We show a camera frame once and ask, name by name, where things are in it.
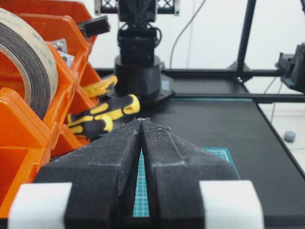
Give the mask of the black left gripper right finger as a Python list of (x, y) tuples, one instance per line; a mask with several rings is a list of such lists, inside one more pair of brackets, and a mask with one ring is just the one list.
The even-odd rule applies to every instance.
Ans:
[(169, 128), (141, 120), (150, 217), (160, 229), (202, 229), (200, 181), (238, 180), (234, 166), (177, 136)]

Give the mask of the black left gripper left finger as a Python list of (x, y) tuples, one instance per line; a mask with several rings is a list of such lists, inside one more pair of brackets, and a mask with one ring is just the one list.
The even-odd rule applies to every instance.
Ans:
[(72, 183), (66, 228), (116, 229), (132, 217), (140, 130), (141, 121), (132, 120), (40, 168), (35, 183)]

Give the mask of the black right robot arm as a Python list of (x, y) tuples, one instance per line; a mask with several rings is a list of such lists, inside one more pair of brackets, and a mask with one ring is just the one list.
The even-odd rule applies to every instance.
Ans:
[[(116, 92), (139, 96), (153, 104), (161, 92), (160, 59), (154, 49), (161, 41), (157, 1), (120, 0), (120, 54), (115, 60)], [(205, 226), (201, 181), (236, 180), (231, 163), (204, 151), (148, 119), (139, 122), (149, 215), (156, 228), (202, 229)]]

